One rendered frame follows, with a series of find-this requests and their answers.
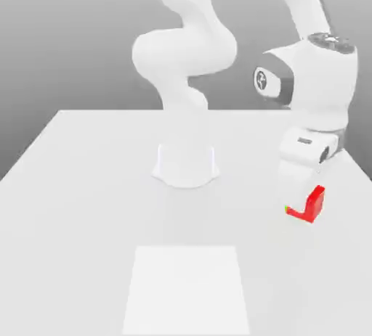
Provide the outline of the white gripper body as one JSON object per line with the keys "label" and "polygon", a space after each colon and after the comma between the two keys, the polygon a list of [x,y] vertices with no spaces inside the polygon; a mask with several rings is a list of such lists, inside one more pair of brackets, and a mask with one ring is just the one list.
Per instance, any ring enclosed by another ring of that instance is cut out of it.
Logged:
{"label": "white gripper body", "polygon": [[284,206],[304,212],[308,196],[318,185],[314,168],[292,162],[279,162],[278,196]]}

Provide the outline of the small red cube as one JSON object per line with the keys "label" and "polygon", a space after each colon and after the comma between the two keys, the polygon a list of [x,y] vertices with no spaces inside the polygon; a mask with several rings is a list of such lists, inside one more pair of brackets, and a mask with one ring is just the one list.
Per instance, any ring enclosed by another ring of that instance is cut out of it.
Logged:
{"label": "small red cube", "polygon": [[312,224],[323,208],[325,190],[325,187],[317,185],[307,197],[304,210],[299,212],[291,207],[288,207],[287,215]]}

